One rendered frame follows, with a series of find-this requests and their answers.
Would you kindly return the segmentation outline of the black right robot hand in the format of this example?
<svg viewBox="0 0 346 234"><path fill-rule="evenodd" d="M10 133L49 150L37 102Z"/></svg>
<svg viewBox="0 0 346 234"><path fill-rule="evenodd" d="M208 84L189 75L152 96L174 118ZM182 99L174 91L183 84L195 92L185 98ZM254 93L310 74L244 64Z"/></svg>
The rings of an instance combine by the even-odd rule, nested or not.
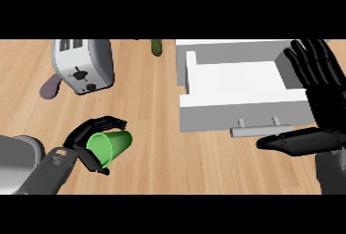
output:
<svg viewBox="0 0 346 234"><path fill-rule="evenodd" d="M322 39L293 40L284 49L316 127L270 135L257 140L257 148L290 156L318 154L346 148L346 74Z"/></svg>

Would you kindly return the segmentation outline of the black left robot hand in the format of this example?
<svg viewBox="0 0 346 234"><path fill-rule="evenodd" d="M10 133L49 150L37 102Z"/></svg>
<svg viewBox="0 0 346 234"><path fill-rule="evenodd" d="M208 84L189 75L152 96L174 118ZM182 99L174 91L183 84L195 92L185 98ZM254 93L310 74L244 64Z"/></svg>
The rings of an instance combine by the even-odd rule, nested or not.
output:
<svg viewBox="0 0 346 234"><path fill-rule="evenodd" d="M109 175L109 169L102 166L100 160L87 149L87 140L94 133L102 133L111 129L126 129L127 122L112 116L103 116L96 119L89 119L69 133L63 147L77 152L78 159L81 160L86 169L90 172L97 172Z"/></svg>

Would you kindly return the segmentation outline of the green plastic cup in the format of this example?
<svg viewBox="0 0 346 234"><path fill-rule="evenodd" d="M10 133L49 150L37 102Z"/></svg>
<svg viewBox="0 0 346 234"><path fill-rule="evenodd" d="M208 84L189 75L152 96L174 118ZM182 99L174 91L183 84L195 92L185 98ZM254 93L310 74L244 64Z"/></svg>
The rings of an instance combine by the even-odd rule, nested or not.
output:
<svg viewBox="0 0 346 234"><path fill-rule="evenodd" d="M94 133L87 139L86 148L96 155L102 167L106 167L131 143L133 137L127 131Z"/></svg>

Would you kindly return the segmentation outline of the white open drawer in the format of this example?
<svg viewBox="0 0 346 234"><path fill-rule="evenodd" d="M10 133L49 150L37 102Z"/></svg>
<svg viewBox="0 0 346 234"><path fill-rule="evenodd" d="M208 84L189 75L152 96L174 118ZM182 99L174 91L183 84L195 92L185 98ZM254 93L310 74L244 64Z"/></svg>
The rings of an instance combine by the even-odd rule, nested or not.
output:
<svg viewBox="0 0 346 234"><path fill-rule="evenodd" d="M288 89L272 61L198 64L186 53L186 93L180 96L180 130L223 131L272 125L276 117L293 128L315 122L306 92Z"/></svg>

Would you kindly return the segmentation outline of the purple eggplant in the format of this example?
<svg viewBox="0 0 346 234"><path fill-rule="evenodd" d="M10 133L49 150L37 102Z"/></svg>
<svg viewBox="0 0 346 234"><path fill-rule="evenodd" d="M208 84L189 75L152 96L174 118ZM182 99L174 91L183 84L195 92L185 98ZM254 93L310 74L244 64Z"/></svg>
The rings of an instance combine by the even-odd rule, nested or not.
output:
<svg viewBox="0 0 346 234"><path fill-rule="evenodd" d="M41 87L40 87L40 97L44 100L50 100L56 96L57 91L59 91L60 81L62 81L62 79L60 79L59 75L55 74L47 79L44 84L41 85Z"/></svg>

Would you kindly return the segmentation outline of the silver toaster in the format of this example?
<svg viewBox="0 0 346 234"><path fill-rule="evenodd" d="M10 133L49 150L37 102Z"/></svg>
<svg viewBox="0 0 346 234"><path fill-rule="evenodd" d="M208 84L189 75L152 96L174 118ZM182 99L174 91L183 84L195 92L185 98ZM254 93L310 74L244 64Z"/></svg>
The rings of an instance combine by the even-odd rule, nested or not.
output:
<svg viewBox="0 0 346 234"><path fill-rule="evenodd" d="M111 41L108 39L55 39L55 74L78 95L108 89L115 82Z"/></svg>

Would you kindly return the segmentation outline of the grey cabinet body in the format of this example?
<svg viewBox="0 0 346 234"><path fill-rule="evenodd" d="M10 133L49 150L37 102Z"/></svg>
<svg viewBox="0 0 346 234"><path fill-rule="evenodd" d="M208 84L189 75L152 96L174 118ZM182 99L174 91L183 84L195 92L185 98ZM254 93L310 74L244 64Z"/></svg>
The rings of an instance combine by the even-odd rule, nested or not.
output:
<svg viewBox="0 0 346 234"><path fill-rule="evenodd" d="M198 64L244 63L272 61L288 89L301 88L284 49L291 46L290 39L177 39L176 73L177 85L186 81L186 52L195 51Z"/></svg>

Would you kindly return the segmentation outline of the green cucumber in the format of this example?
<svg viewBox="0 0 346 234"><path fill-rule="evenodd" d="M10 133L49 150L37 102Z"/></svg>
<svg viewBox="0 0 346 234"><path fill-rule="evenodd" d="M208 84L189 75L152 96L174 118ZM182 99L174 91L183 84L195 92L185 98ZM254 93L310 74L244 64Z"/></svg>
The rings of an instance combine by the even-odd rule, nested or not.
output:
<svg viewBox="0 0 346 234"><path fill-rule="evenodd" d="M154 39L151 41L151 54L155 57L160 57L162 55L162 40L161 39Z"/></svg>

